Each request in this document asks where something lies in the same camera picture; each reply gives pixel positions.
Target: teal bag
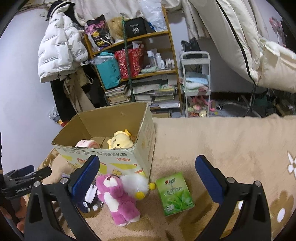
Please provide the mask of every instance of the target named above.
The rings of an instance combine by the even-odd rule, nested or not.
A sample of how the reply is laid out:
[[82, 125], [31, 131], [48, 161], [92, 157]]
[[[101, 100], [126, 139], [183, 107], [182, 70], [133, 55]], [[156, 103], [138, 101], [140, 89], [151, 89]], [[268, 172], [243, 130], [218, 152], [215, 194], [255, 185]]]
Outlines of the teal bag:
[[95, 65], [106, 90], [118, 86], [121, 76], [114, 54], [102, 52], [99, 56], [95, 57]]

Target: white bottle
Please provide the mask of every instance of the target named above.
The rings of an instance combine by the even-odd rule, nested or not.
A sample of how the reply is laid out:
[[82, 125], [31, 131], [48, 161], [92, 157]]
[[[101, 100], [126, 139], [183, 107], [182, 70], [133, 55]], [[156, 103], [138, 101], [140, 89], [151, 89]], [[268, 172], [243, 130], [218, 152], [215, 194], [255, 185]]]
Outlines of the white bottle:
[[161, 59], [160, 53], [157, 53], [156, 54], [156, 62], [157, 62], [157, 66], [159, 69], [161, 69], [161, 61], [162, 61], [162, 59]]
[[163, 60], [160, 62], [160, 68], [165, 69], [165, 62]]
[[165, 59], [165, 68], [166, 68], [166, 69], [169, 68], [169, 66], [168, 66], [168, 58]]
[[172, 63], [172, 68], [175, 68], [175, 61], [173, 59], [171, 59], [171, 63]]
[[170, 69], [172, 69], [172, 61], [171, 61], [170, 58], [168, 59], [168, 67], [169, 67]]
[[147, 51], [147, 55], [149, 57], [150, 67], [157, 66], [153, 52], [151, 50], [149, 50], [149, 51]]

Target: stuffed toy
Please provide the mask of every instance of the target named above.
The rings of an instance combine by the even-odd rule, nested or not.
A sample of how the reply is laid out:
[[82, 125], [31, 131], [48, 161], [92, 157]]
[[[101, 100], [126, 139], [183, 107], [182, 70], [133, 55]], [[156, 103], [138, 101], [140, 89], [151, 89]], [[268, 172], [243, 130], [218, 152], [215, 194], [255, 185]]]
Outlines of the stuffed toy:
[[96, 186], [98, 198], [108, 206], [116, 225], [123, 227], [139, 221], [136, 199], [127, 195], [120, 178], [110, 174], [101, 175], [96, 179]]
[[207, 111], [206, 110], [201, 110], [199, 113], [200, 117], [206, 117], [207, 116]]
[[142, 200], [149, 190], [156, 188], [155, 183], [149, 183], [148, 179], [138, 173], [123, 175], [120, 177], [124, 191], [136, 200]]
[[124, 131], [117, 131], [114, 133], [114, 137], [107, 141], [109, 149], [114, 148], [130, 148], [133, 146], [133, 142], [130, 139], [128, 133]]

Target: red gift bag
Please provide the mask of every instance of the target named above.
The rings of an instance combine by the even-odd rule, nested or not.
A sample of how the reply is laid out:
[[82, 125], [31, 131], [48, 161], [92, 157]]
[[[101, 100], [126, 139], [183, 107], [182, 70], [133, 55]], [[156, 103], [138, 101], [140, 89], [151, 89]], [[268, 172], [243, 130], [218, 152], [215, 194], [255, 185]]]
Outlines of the red gift bag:
[[[132, 77], [136, 77], [142, 70], [144, 61], [144, 48], [128, 49], [128, 57], [130, 61], [130, 70]], [[117, 59], [121, 78], [128, 78], [128, 69], [126, 66], [126, 52], [125, 50], [119, 50], [115, 52], [115, 58]]]

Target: small toy figure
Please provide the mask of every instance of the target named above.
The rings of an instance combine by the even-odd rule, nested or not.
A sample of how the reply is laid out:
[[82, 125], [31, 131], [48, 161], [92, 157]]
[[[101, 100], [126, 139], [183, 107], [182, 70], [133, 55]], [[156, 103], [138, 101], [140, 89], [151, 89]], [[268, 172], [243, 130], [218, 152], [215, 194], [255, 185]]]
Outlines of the small toy figure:
[[97, 187], [93, 184], [89, 187], [83, 205], [86, 207], [87, 211], [90, 212], [91, 210], [97, 211], [101, 209], [103, 206], [103, 202], [96, 197]]
[[117, 131], [114, 133], [114, 137], [107, 141], [109, 149], [114, 148], [129, 148], [133, 146], [133, 142], [130, 139], [128, 133], [124, 131]]
[[139, 221], [140, 212], [136, 208], [136, 199], [124, 191], [123, 183], [118, 177], [110, 174], [98, 176], [96, 186], [98, 198], [108, 206], [116, 225], [123, 227]]
[[207, 116], [207, 111], [206, 110], [201, 110], [199, 116], [200, 117], [206, 117]]

